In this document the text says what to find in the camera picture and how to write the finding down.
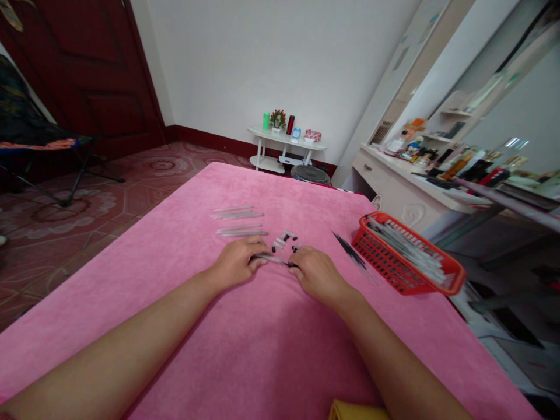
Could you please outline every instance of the dark red door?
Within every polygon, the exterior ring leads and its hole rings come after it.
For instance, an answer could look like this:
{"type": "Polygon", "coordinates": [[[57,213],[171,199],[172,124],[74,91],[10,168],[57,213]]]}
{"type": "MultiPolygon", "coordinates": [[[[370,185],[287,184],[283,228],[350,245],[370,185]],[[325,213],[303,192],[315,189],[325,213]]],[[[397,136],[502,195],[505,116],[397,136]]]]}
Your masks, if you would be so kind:
{"type": "Polygon", "coordinates": [[[100,135],[110,159],[164,143],[131,10],[123,0],[12,0],[23,24],[0,15],[0,40],[57,123],[100,135]]]}

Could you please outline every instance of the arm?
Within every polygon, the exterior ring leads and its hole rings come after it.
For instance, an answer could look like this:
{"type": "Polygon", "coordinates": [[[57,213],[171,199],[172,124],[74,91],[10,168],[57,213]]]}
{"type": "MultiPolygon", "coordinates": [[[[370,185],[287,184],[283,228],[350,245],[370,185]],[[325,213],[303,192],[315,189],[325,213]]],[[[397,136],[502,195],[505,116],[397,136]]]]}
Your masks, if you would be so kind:
{"type": "Polygon", "coordinates": [[[222,292],[247,281],[269,253],[259,236],[229,243],[217,262],[0,406],[17,420],[120,418],[222,292]]]}
{"type": "Polygon", "coordinates": [[[306,246],[290,257],[303,290],[335,311],[350,329],[392,419],[470,419],[435,375],[342,278],[332,260],[306,246]]]}

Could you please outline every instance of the tiled floor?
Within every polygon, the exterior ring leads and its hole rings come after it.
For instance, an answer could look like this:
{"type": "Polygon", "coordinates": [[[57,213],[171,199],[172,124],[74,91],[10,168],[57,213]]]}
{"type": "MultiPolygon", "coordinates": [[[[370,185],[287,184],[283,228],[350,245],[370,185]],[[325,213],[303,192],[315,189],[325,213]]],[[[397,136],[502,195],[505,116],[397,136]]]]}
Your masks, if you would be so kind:
{"type": "MultiPolygon", "coordinates": [[[[252,167],[244,157],[173,143],[110,162],[124,184],[85,176],[67,208],[33,189],[0,195],[0,233],[8,237],[0,248],[0,331],[211,162],[252,167]]],[[[74,179],[41,186],[65,198],[74,179]]]]}

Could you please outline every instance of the red plastic basket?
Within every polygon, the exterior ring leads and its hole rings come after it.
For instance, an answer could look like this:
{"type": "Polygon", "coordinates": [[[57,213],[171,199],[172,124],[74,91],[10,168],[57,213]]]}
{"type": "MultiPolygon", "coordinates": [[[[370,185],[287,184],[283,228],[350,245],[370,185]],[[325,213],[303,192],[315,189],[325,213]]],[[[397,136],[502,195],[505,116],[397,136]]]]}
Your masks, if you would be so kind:
{"type": "Polygon", "coordinates": [[[467,274],[461,264],[390,215],[375,212],[370,216],[378,223],[386,222],[392,225],[420,249],[440,261],[446,276],[446,280],[441,285],[431,281],[395,248],[371,231],[367,227],[367,217],[364,216],[360,219],[360,229],[352,244],[356,251],[374,266],[391,286],[402,295],[440,292],[446,296],[454,296],[459,293],[467,274]]]}

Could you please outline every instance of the pink towel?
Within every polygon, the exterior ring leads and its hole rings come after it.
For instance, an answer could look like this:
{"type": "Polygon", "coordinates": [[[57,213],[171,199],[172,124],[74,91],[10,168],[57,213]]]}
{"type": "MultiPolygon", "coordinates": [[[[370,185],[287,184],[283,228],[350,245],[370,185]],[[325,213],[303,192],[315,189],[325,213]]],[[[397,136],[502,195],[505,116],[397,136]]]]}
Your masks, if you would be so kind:
{"type": "MultiPolygon", "coordinates": [[[[253,204],[269,245],[288,229],[325,251],[399,337],[476,417],[538,414],[447,299],[401,296],[351,263],[331,229],[351,241],[374,209],[363,196],[213,163],[0,335],[0,387],[10,395],[208,268],[232,238],[216,208],[253,204]]],[[[291,246],[277,257],[288,258],[291,246]]],[[[380,404],[346,327],[268,264],[223,295],[131,410],[131,419],[326,419],[333,399],[380,404]]]]}

